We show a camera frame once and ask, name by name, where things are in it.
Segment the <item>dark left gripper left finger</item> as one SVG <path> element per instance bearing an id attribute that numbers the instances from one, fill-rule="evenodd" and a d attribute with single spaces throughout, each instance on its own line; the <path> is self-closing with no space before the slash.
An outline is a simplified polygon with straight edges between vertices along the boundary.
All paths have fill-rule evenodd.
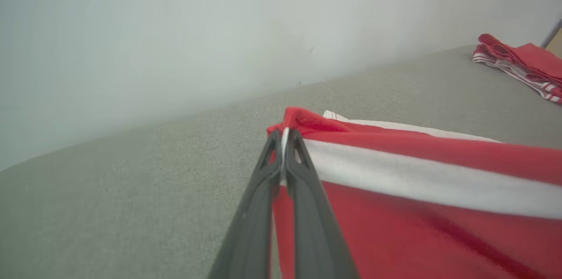
<path id="1" fill-rule="evenodd" d="M 282 134 L 269 134 L 207 279 L 269 279 L 272 202 L 281 175 Z"/>

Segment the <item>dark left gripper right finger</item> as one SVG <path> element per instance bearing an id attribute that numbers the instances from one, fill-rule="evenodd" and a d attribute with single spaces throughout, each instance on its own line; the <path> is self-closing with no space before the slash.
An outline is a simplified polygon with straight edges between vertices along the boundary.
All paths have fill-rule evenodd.
<path id="1" fill-rule="evenodd" d="M 360 279 L 301 133 L 289 129 L 285 175 L 293 200 L 295 279 Z"/>

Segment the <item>red Bulls shorts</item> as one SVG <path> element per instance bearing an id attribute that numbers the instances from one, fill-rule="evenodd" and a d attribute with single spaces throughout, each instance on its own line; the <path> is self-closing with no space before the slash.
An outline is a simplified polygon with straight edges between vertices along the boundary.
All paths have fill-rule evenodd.
<path id="1" fill-rule="evenodd" d="M 562 150 L 289 107 L 362 279 L 562 279 Z"/>

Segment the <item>red Bulls jersey shirt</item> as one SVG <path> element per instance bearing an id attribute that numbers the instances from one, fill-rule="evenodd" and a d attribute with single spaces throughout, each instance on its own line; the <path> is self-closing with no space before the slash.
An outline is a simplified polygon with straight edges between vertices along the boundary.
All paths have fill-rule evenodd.
<path id="1" fill-rule="evenodd" d="M 546 101 L 562 105 L 562 59 L 532 43 L 511 47 L 487 33 L 478 40 L 472 55 L 474 63 L 499 69 Z"/>

